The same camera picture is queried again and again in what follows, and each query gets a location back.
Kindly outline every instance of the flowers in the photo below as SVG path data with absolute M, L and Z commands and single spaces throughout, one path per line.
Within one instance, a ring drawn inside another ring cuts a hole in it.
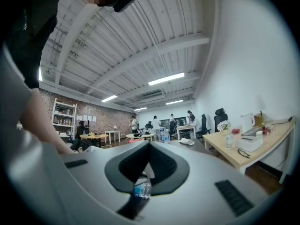
M 217 125 L 217 129 L 218 129 L 219 131 L 223 131 L 223 130 L 229 129 L 230 126 L 231 126 L 231 125 L 230 125 L 229 121 L 228 121 L 228 120 L 225 120 L 225 121 L 223 121 L 223 122 L 220 122 L 220 123 Z

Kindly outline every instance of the plastic bottle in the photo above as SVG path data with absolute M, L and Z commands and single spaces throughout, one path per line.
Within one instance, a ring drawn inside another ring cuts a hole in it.
M 165 131 L 164 131 L 164 129 L 162 128 L 162 129 L 160 129 L 160 141 L 163 143 L 164 142 L 164 140 L 165 140 Z
M 169 130 L 165 129 L 165 143 L 170 143 Z

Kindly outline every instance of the white table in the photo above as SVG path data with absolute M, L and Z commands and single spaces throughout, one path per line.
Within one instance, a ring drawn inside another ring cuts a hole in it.
M 109 134 L 109 144 L 111 144 L 111 133 L 114 133 L 114 141 L 116 141 L 116 133 L 119 133 L 119 142 L 120 142 L 120 131 L 105 131 L 105 134 L 107 133 Z
M 194 130 L 194 136 L 196 138 L 195 126 L 179 126 L 179 127 L 176 128 L 178 141 L 180 140 L 180 130 L 185 130 L 185 129 L 193 129 Z
M 147 138 L 147 137 L 149 137 L 150 140 L 152 141 L 152 136 L 154 136 L 154 133 L 150 133 L 148 135 L 142 135 L 142 136 L 138 136 L 138 137 L 135 137 L 134 134 L 131 133 L 131 134 L 127 134 L 125 137 L 126 138 Z

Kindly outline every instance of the ceiling light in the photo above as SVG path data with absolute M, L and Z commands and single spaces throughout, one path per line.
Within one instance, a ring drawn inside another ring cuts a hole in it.
M 43 79 L 42 79 L 42 74 L 41 74 L 41 66 L 39 66 L 38 80 L 39 80 L 39 81 L 43 81 Z
M 147 108 L 146 107 L 142 107 L 142 108 L 135 109 L 135 111 L 139 111 L 139 110 L 143 110 L 143 109 L 147 109 Z
M 175 102 L 166 103 L 166 105 L 173 104 L 173 103 L 180 103 L 180 102 L 183 102 L 183 100 L 179 100 L 179 101 L 175 101 Z
M 116 95 L 112 95 L 112 96 L 110 96 L 110 97 L 108 97 L 108 98 L 106 98 L 106 99 L 104 99 L 104 100 L 102 100 L 101 102 L 107 102 L 107 101 L 109 101 L 109 100 L 112 100 L 112 99 L 114 99 L 114 98 L 116 98 L 117 96 Z
M 184 73 L 178 73 L 178 74 L 175 74 L 175 75 L 172 75 L 172 76 L 168 76 L 168 77 L 164 77 L 164 78 L 161 78 L 161 79 L 157 79 L 155 81 L 149 82 L 148 84 L 150 86 L 152 86 L 154 84 L 163 83 L 163 82 L 166 82 L 166 81 L 169 81 L 169 80 L 173 80 L 173 79 L 176 79 L 176 78 L 180 78 L 180 77 L 184 77 Z

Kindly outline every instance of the headset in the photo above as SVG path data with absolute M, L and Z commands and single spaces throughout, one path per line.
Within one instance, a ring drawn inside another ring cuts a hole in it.
M 99 7 L 113 7 L 116 13 L 120 13 L 124 11 L 130 4 L 132 4 L 135 0 L 113 0 L 107 5 L 99 5 Z

